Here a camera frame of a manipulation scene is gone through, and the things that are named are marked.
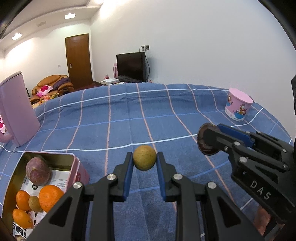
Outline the operator right hand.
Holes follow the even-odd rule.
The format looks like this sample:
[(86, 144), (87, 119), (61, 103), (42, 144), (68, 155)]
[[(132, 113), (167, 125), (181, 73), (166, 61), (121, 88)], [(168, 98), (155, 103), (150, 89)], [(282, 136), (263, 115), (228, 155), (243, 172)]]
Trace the operator right hand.
[(253, 225), (262, 236), (264, 236), (266, 232), (267, 234), (272, 232), (272, 234), (269, 236), (269, 240), (274, 240), (275, 237), (280, 233), (281, 229), (285, 226), (285, 224), (277, 223), (273, 217), (261, 206), (259, 206), (257, 209)]

